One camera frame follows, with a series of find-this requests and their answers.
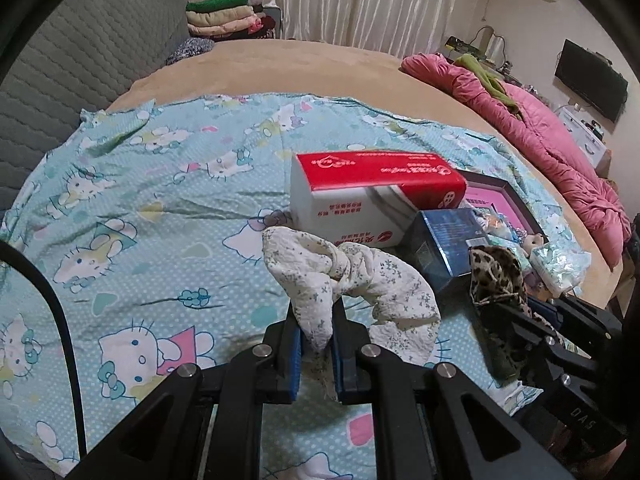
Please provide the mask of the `green floral tissue pack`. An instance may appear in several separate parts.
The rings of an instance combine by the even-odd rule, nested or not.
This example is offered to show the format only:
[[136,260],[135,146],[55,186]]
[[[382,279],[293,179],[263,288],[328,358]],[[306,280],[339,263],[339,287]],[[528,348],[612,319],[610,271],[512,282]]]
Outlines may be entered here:
[[489,243],[492,246],[504,248],[508,250],[512,255],[514,255],[516,260],[518,260],[518,263],[520,264],[524,275],[528,275],[529,273],[533,272],[533,267],[529,262],[528,255],[520,245],[512,242],[512,240],[506,240],[505,238],[498,237],[492,234],[488,234],[487,237]]
[[591,264],[590,252],[554,243],[532,249],[529,262],[554,298],[580,287]]

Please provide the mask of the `leopard print scrunchie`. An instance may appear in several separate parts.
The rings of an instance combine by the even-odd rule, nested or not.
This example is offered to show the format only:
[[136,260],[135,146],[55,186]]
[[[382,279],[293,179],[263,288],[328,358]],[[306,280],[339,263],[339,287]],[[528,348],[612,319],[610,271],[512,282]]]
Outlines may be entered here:
[[521,263],[509,249],[492,245],[469,249],[470,296],[482,324],[489,356],[489,370],[498,382],[518,378],[525,360],[525,344],[517,342],[506,327],[507,313],[519,313],[540,326],[552,328],[527,302]]

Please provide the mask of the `beige plush bear pink ribbon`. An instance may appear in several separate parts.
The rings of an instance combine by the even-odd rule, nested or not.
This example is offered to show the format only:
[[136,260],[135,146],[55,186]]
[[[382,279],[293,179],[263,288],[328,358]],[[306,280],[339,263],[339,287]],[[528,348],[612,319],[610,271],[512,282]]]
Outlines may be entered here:
[[546,240],[542,234],[527,234],[521,242],[521,248],[526,252],[526,255],[530,256],[534,249],[542,247],[544,244],[546,244]]

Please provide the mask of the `white floral scrunchie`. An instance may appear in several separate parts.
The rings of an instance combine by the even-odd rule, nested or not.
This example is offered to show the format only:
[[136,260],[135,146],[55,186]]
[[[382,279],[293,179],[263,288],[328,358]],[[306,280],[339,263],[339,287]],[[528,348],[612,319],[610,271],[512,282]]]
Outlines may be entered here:
[[328,348],[333,305],[349,296],[372,307],[374,344],[411,364],[422,365],[431,356],[442,318],[433,289],[413,266],[378,248],[336,246],[286,226],[262,233],[262,254],[313,352]]

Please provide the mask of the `white blue snack packet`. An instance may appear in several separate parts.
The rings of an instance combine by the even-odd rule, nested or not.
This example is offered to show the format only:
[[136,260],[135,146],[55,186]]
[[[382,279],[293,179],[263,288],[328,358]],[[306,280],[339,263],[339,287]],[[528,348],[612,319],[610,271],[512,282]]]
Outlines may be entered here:
[[492,208],[473,208],[476,221],[488,235],[518,242],[520,233],[512,226],[510,221],[500,212]]

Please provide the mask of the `pink blue book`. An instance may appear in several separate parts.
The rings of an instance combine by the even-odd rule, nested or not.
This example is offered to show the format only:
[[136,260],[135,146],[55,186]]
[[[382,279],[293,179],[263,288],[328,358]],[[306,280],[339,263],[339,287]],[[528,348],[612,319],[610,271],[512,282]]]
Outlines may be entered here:
[[539,232],[538,224],[519,198],[502,186],[477,186],[471,183],[464,198],[476,208],[492,208],[503,214],[514,226],[528,234]]

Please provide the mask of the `dark blue small box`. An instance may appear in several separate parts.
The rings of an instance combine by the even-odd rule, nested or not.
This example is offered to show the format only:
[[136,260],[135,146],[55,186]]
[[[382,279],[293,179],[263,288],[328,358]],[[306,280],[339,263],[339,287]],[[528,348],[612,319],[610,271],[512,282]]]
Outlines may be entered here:
[[489,240],[470,208],[419,211],[397,251],[436,294],[469,285],[469,249]]

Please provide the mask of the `dark shallow box tray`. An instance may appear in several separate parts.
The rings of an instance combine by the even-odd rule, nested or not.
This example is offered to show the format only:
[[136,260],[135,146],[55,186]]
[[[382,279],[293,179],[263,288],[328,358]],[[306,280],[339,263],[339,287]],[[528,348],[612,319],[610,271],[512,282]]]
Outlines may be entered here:
[[541,234],[547,238],[542,227],[509,182],[465,170],[460,170],[459,174],[466,180],[464,199],[469,204],[476,208],[492,208],[503,214],[514,228],[530,235]]

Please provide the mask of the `pink quilt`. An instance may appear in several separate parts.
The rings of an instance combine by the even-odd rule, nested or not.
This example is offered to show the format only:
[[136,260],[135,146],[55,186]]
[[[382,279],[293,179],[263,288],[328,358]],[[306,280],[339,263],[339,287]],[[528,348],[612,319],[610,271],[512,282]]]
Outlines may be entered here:
[[482,116],[514,145],[563,195],[611,267],[622,260],[631,238],[631,222],[612,186],[600,178],[567,128],[547,105],[529,92],[500,82],[518,103],[522,117],[512,115],[469,70],[439,53],[418,53],[401,61],[410,76],[442,90]]

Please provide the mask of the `hello kitty blue cloth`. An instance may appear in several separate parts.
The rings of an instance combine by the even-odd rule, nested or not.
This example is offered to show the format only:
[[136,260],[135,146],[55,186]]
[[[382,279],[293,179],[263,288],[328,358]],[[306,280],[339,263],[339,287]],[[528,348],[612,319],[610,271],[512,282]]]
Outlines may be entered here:
[[[89,446],[175,366],[227,362],[284,318],[262,231],[293,226],[292,158],[365,150],[437,153],[506,180],[549,242],[580,250],[541,178],[506,141],[473,130],[293,93],[83,110],[4,214],[1,240],[61,301]],[[376,479],[370,408],[330,401],[307,374],[293,406],[265,408],[260,478]],[[3,263],[1,430],[44,474],[79,462],[58,330],[37,289]]]

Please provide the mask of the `green garment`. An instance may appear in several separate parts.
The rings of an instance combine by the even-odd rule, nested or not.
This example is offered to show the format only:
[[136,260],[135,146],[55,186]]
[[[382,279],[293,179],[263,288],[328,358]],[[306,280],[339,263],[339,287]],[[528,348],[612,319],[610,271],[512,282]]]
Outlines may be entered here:
[[454,61],[455,66],[460,66],[473,73],[480,81],[483,88],[496,100],[500,101],[509,112],[518,117],[522,117],[521,111],[518,108],[518,103],[514,101],[507,93],[506,88],[498,78],[491,75],[484,66],[480,64],[477,58],[474,58],[472,54],[465,53]]

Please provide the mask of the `black television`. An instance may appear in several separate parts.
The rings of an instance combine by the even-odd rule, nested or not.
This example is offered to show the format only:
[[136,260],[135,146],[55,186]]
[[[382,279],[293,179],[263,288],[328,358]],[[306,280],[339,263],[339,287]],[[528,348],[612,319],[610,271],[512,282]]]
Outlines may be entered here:
[[628,81],[606,58],[565,40],[554,76],[605,119],[617,122],[628,96]]

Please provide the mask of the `dark floral pillow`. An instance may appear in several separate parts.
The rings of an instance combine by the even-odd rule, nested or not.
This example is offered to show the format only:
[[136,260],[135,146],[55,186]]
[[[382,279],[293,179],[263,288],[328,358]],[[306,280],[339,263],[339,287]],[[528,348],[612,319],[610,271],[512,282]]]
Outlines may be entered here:
[[208,38],[190,37],[166,58],[165,65],[169,66],[186,58],[193,58],[207,53],[215,47],[215,41]]

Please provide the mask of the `white curtain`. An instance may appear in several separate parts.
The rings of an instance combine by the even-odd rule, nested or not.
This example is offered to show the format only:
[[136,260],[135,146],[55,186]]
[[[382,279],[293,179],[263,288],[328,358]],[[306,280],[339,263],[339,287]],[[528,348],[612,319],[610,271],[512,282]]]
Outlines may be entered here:
[[264,0],[281,11],[286,39],[324,42],[403,58],[444,38],[456,0]]

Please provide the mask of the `grey quilted headboard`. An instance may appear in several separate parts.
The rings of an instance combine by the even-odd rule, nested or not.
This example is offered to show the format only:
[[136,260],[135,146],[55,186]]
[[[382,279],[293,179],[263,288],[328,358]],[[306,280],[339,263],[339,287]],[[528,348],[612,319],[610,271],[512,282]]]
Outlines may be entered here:
[[188,0],[64,0],[1,84],[1,207],[48,151],[164,66],[188,36]]

